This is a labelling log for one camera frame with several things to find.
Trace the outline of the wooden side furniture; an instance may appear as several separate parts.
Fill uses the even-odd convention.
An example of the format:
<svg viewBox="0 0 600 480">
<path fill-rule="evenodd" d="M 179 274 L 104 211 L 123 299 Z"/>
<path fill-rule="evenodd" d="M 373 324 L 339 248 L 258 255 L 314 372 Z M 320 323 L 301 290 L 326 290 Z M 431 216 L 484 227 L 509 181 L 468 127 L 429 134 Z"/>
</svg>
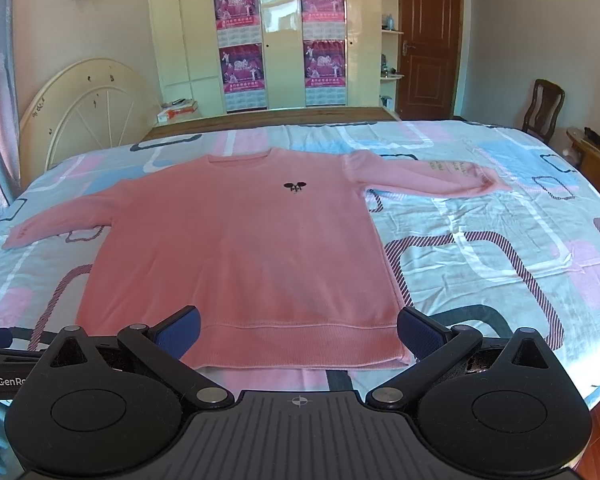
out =
<svg viewBox="0 0 600 480">
<path fill-rule="evenodd" d="M 579 154 L 579 171 L 586 177 L 596 191 L 600 193 L 600 149 L 596 148 L 583 133 L 578 130 L 567 130 L 573 151 Z"/>
</svg>

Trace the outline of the pink poster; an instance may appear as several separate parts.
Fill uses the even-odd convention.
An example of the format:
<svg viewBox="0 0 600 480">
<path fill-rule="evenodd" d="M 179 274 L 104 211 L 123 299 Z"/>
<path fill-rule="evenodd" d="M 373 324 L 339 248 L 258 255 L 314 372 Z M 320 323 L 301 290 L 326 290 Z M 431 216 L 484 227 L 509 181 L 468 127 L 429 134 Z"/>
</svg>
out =
<svg viewBox="0 0 600 480">
<path fill-rule="evenodd" d="M 346 44 L 343 40 L 303 43 L 306 106 L 347 104 Z"/>
<path fill-rule="evenodd" d="M 301 0 L 303 39 L 345 40 L 347 37 L 344 0 Z"/>
<path fill-rule="evenodd" d="M 220 48 L 262 42 L 259 0 L 213 0 Z"/>
<path fill-rule="evenodd" d="M 242 44 L 219 50 L 227 113 L 268 107 L 262 44 Z"/>
</svg>

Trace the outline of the wooden bed footboard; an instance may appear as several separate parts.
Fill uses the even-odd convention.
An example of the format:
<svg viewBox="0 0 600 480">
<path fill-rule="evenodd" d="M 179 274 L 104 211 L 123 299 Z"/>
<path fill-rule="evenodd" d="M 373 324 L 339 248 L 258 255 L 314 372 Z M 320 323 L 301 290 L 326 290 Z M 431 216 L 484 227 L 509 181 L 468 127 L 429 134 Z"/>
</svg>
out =
<svg viewBox="0 0 600 480">
<path fill-rule="evenodd" d="M 398 122 L 400 117 L 382 106 L 324 106 L 288 108 L 288 110 L 250 110 L 215 117 L 204 117 L 158 126 L 151 129 L 144 141 L 208 133 L 222 130 L 242 130 L 273 126 L 324 126 L 357 124 L 358 122 Z"/>
</svg>

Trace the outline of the cream round headboard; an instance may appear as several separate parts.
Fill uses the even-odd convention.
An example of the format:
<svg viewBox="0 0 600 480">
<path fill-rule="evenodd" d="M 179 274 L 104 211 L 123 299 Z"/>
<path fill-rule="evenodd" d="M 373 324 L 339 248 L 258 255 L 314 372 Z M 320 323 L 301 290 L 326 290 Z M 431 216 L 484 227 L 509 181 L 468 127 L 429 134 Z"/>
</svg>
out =
<svg viewBox="0 0 600 480">
<path fill-rule="evenodd" d="M 20 179 L 28 185 L 64 160 L 143 140 L 160 102 L 150 85 L 112 58 L 88 58 L 62 70 L 20 119 Z"/>
</svg>

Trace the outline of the patterned bed sheet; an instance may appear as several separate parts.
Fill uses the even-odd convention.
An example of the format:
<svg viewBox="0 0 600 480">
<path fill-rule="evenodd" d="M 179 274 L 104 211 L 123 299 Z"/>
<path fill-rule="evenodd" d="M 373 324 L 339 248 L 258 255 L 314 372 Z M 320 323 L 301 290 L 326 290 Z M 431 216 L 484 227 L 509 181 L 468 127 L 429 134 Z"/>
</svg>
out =
<svg viewBox="0 0 600 480">
<path fill-rule="evenodd" d="M 119 346 L 120 330 L 92 335 L 76 322 L 106 228 L 5 245 L 36 214 L 120 181 L 272 148 L 471 162 L 503 181 L 466 198 L 366 193 L 402 309 L 482 333 L 404 408 L 365 403 L 416 363 L 404 344 L 402 363 L 355 368 L 193 368 L 193 346 L 181 361 L 234 396 L 228 408 L 197 408 Z M 43 352 L 0 400 L 0 479 L 572 479 L 600 400 L 600 193 L 530 136 L 466 122 L 225 130 L 107 148 L 60 162 L 0 219 L 0 328 L 11 349 Z"/>
</svg>

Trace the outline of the brown wooden door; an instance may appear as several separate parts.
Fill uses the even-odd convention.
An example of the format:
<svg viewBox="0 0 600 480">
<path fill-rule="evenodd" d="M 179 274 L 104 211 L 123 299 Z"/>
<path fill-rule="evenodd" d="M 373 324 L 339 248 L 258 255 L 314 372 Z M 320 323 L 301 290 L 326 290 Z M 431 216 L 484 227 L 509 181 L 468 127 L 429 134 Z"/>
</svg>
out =
<svg viewBox="0 0 600 480">
<path fill-rule="evenodd" d="M 462 38 L 463 0 L 401 0 L 396 109 L 407 120 L 453 115 Z"/>
</svg>

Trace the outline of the upper right pink poster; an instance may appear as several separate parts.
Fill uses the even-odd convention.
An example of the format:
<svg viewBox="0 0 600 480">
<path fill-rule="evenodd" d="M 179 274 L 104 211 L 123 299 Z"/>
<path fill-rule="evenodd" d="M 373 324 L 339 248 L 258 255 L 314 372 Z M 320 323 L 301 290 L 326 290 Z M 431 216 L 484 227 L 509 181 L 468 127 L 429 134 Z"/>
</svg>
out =
<svg viewBox="0 0 600 480">
<path fill-rule="evenodd" d="M 345 40 L 347 37 L 344 0 L 301 0 L 303 39 Z"/>
</svg>

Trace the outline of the corner wall shelves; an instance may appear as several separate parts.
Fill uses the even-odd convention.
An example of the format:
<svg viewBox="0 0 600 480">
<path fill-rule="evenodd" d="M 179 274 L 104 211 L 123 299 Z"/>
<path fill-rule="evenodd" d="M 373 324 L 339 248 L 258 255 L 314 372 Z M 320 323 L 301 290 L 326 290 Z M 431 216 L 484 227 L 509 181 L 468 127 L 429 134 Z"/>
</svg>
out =
<svg viewBox="0 0 600 480">
<path fill-rule="evenodd" d="M 381 0 L 380 102 L 391 113 L 396 111 L 399 82 L 403 78 L 401 3 L 402 0 Z"/>
</svg>

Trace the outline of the dark wooden chair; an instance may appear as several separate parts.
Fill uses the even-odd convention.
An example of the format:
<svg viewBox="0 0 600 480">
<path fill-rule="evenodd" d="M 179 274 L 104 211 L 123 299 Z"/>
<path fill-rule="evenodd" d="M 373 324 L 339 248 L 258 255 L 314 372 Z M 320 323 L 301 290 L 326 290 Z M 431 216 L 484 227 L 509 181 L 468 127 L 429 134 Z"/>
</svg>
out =
<svg viewBox="0 0 600 480">
<path fill-rule="evenodd" d="M 531 103 L 524 114 L 521 131 L 544 144 L 549 144 L 565 99 L 566 92 L 558 84 L 546 79 L 537 79 L 533 85 Z"/>
</svg>

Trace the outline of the upper left pink poster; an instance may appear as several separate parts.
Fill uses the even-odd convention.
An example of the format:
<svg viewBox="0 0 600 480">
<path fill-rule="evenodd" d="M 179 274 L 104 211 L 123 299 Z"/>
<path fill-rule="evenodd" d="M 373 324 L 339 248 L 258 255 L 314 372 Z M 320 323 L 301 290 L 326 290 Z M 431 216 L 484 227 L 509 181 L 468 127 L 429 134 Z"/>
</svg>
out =
<svg viewBox="0 0 600 480">
<path fill-rule="evenodd" d="M 262 42 L 259 0 L 213 0 L 220 48 Z"/>
</svg>

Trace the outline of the pink knit sweater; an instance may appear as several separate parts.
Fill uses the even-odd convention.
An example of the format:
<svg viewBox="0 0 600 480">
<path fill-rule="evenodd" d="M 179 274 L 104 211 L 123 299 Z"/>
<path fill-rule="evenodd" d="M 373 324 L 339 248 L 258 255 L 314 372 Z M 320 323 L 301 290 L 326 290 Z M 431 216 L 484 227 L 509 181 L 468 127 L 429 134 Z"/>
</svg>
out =
<svg viewBox="0 0 600 480">
<path fill-rule="evenodd" d="M 466 198 L 501 191 L 471 162 L 272 148 L 204 156 L 59 204 L 15 226 L 9 249 L 107 229 L 76 322 L 92 335 L 194 306 L 193 368 L 390 367 L 403 307 L 368 191 Z"/>
</svg>

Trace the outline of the cream wardrobe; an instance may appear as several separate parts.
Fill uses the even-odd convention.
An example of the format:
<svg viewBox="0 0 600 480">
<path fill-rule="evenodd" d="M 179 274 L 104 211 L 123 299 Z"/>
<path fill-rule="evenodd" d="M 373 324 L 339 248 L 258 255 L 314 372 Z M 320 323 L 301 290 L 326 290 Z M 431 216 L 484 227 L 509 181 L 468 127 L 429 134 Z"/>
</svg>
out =
<svg viewBox="0 0 600 480">
<path fill-rule="evenodd" d="M 347 104 L 380 103 L 381 0 L 346 2 Z M 163 99 L 193 99 L 204 117 L 227 113 L 213 0 L 148 0 Z M 268 107 L 306 107 L 301 0 L 259 0 Z"/>
</svg>

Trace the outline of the lower right pink poster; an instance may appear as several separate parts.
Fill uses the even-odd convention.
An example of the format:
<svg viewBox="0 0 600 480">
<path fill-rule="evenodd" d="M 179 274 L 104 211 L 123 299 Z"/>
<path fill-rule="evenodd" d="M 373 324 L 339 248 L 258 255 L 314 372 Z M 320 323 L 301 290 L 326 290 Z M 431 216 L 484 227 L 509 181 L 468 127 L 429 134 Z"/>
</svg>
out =
<svg viewBox="0 0 600 480">
<path fill-rule="evenodd" d="M 306 106 L 347 104 L 346 44 L 343 40 L 303 43 Z"/>
</svg>

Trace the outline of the lower left pink poster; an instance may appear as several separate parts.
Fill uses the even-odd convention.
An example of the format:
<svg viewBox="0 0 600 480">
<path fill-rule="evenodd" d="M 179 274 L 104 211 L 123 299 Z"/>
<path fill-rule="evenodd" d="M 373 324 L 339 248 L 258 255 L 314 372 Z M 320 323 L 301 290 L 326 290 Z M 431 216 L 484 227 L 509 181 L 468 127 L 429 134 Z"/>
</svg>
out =
<svg viewBox="0 0 600 480">
<path fill-rule="evenodd" d="M 227 113 L 268 107 L 262 44 L 242 44 L 219 50 Z"/>
</svg>

